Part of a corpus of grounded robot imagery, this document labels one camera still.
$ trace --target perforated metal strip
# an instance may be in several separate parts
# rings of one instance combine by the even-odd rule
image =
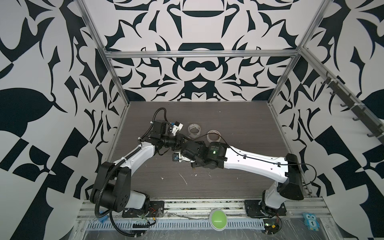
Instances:
[[[131,230],[132,224],[136,220],[116,220],[116,225],[123,230]],[[97,230],[110,230],[113,229],[111,221],[107,220],[103,224],[87,223],[87,231]],[[207,230],[212,229],[208,219],[198,220],[156,220],[156,224],[150,226],[151,230]],[[254,229],[264,230],[264,222],[262,219],[228,219],[226,229]],[[148,228],[134,228],[134,230],[148,230]]]

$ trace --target roll of tape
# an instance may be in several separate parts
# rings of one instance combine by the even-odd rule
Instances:
[[[197,133],[192,133],[191,129],[193,129],[193,128],[197,129],[198,132]],[[188,136],[190,138],[197,138],[197,137],[199,137],[200,136],[200,132],[201,132],[201,128],[200,128],[200,126],[198,124],[192,123],[191,125],[188,126]]]
[[[212,138],[215,139],[215,140],[212,140],[212,139],[210,139],[210,137],[209,137],[209,135],[210,135],[209,133],[216,133],[216,134],[220,135],[220,133],[219,133],[218,131],[216,131],[216,130],[211,130],[211,131],[209,131],[208,134],[207,134],[207,140],[208,140],[208,142],[220,142],[220,140],[221,140],[221,137],[220,137],[220,136],[218,136],[218,135],[216,135],[216,134],[212,134]]]

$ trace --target patterned wallpaper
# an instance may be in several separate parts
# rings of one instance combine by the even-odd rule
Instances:
[[[86,0],[109,51],[295,49],[321,0]],[[114,59],[131,101],[268,100],[288,57]]]
[[[381,0],[335,0],[316,30],[314,53],[375,115],[383,111],[383,19]],[[384,237],[384,146],[323,79],[301,58],[273,106],[291,149],[314,165],[315,195],[324,197],[344,237]],[[306,178],[313,169],[303,166]]]
[[[125,104],[72,0],[1,1],[0,22],[1,239],[61,239]]]

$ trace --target owl figurine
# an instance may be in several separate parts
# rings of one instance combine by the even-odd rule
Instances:
[[[319,230],[319,223],[316,220],[316,216],[314,214],[310,213],[303,213],[304,217],[304,224],[308,227],[308,230],[311,231],[318,231]]]

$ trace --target scratch on table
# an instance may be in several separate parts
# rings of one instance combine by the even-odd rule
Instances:
[[[188,186],[187,181],[184,178],[183,178],[183,180],[184,180],[185,184]]]

